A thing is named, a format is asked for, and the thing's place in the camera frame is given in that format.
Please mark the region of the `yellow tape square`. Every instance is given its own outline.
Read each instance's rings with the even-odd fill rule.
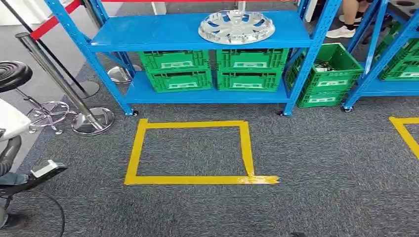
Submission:
[[[389,119],[393,123],[396,130],[399,132],[400,136],[402,136],[403,140],[405,140],[410,150],[412,150],[416,158],[419,159],[419,145],[417,141],[414,139],[414,137],[409,133],[409,131],[405,127],[405,124],[415,124],[415,123],[419,124],[419,118],[389,117]]]
[[[243,163],[247,176],[137,176],[140,164],[141,149],[147,129],[155,128],[202,128],[202,127],[239,127]],[[208,122],[164,122],[149,123],[146,118],[140,119],[131,157],[125,175],[126,185],[134,184],[276,184],[277,176],[255,176],[249,123],[246,121],[208,121]]]

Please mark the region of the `carpet floor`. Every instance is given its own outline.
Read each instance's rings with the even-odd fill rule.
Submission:
[[[224,6],[196,5],[194,11],[207,12]],[[119,13],[140,11],[125,3]],[[185,11],[192,10],[168,4],[169,13]],[[87,65],[78,78],[97,80]],[[47,159],[70,167],[40,187],[63,205],[66,237],[417,237],[419,161],[388,117],[417,117],[418,102],[362,98],[352,113],[338,107],[295,108],[289,118],[275,114],[282,108],[278,104],[135,105],[140,115],[127,117],[101,88],[86,103],[113,110],[112,129],[93,137],[78,136],[69,126],[59,136],[45,129],[20,170]],[[140,118],[248,121],[256,175],[277,175],[281,182],[125,186]],[[407,128],[419,139],[419,124]],[[147,131],[137,174],[244,175],[238,130]],[[9,211],[28,215],[30,222],[21,230],[0,232],[1,237],[59,231],[58,209],[44,197],[18,194]]]

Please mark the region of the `red barrier tape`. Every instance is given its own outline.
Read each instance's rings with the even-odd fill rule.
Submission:
[[[101,1],[107,1],[107,2],[152,2],[153,0],[101,0]],[[153,2],[214,2],[214,1],[220,1],[220,0],[154,0]],[[246,0],[246,1],[295,1],[298,0]]]
[[[71,2],[70,4],[68,4],[65,9],[66,12],[68,12],[69,14],[72,13],[74,10],[76,10],[77,7],[79,7],[82,3],[80,2],[80,0],[74,0],[73,2]],[[36,30],[34,30],[31,33],[31,37],[34,40],[38,40],[39,38],[41,38],[43,35],[45,35],[49,30],[51,30],[52,28],[54,28],[54,26],[56,26],[58,24],[58,20],[55,16],[49,18],[47,21],[45,21],[41,26],[39,26]]]

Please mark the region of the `green plastic crate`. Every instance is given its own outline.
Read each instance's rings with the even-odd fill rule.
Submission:
[[[342,91],[323,91],[317,93],[302,93],[297,100],[299,108],[309,108],[317,106],[336,106],[339,105],[346,92]]]
[[[293,87],[304,57],[305,53],[302,53],[285,75],[289,88]],[[347,91],[364,71],[364,68],[340,43],[322,45],[315,62],[328,62],[336,71],[319,72],[313,65],[302,93]]]
[[[217,50],[217,68],[223,72],[282,73],[288,48]]]
[[[190,72],[210,69],[208,50],[138,52],[149,73]]]
[[[393,42],[395,35],[388,34],[378,44],[374,58],[378,60],[388,46]],[[419,61],[419,39],[410,39],[393,57],[393,60]]]
[[[147,73],[155,92],[206,90],[212,88],[211,70],[200,72]]]
[[[217,72],[218,90],[266,91],[278,90],[280,74]]]
[[[419,61],[392,60],[379,75],[380,80],[419,80]]]

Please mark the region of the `black cable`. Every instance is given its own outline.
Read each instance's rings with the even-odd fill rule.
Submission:
[[[13,9],[13,7],[11,7],[9,5],[8,2],[6,2],[6,0],[1,0],[1,2],[7,7],[7,9],[9,9],[9,11],[14,15],[14,17],[16,17],[16,19],[23,25],[23,27],[26,28],[26,30],[29,33],[32,33],[33,30],[31,29],[31,27],[26,24],[26,22],[22,19],[22,17],[19,16],[19,14],[17,14],[17,12]],[[45,49],[45,51],[51,56],[52,59],[54,59],[54,61],[63,69],[63,71],[70,77],[70,79],[74,82],[74,84],[77,85],[77,87],[85,94],[87,94],[87,92],[84,90],[84,88],[82,87],[82,85],[80,85],[80,83],[76,80],[76,78],[74,78],[73,75],[71,75],[71,73],[67,70],[67,68],[60,62],[60,60],[58,60],[58,58],[54,55],[54,53],[46,46],[46,44],[41,40],[38,39],[37,40],[38,43]]]
[[[51,201],[53,201],[55,204],[57,204],[57,206],[58,206],[58,208],[60,209],[60,212],[61,212],[61,220],[62,220],[62,224],[61,224],[61,231],[60,231],[60,234],[58,234],[58,237],[62,237],[63,236],[63,234],[64,234],[64,230],[65,230],[65,214],[64,214],[64,209],[63,209],[63,207],[60,205],[60,203],[57,201],[57,200],[55,200],[51,195],[49,195],[49,194],[46,194],[46,193],[44,193],[44,192],[41,192],[41,191],[35,191],[35,190],[26,190],[25,192],[32,192],[32,193],[36,193],[36,194],[40,194],[40,195],[43,195],[43,196],[45,196],[45,197],[47,197],[47,198],[49,198]]]

